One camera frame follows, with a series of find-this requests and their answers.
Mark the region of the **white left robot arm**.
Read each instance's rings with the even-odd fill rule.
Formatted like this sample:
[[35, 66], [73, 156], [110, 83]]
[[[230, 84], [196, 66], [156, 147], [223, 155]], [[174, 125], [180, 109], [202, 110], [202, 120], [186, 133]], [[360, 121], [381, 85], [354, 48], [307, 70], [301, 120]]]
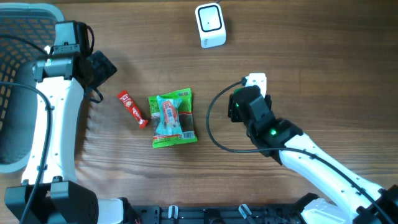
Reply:
[[77, 51], [38, 58], [29, 75], [34, 86], [14, 84], [22, 122], [35, 116], [29, 160], [21, 184], [8, 187], [5, 204], [20, 223], [124, 223], [122, 198], [99, 199], [76, 181], [75, 141], [81, 103], [117, 71], [101, 52]]

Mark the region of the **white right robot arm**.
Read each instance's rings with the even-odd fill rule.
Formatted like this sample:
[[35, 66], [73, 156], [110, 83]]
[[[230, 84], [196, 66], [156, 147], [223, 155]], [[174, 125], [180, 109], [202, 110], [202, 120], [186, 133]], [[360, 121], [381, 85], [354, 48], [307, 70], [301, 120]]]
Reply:
[[258, 86], [231, 94], [228, 116], [244, 123], [255, 152], [300, 174], [331, 200], [328, 203], [318, 196], [303, 199], [298, 214], [305, 223], [397, 223], [397, 186], [386, 190], [360, 177], [296, 125], [275, 118], [270, 97]]

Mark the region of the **small orange box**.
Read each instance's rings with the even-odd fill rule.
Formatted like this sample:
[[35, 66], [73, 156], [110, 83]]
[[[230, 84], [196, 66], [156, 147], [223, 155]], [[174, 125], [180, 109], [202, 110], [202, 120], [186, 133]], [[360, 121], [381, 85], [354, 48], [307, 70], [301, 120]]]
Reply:
[[177, 110], [170, 100], [166, 100], [162, 103], [162, 107], [165, 114], [165, 122], [169, 125], [177, 124]]

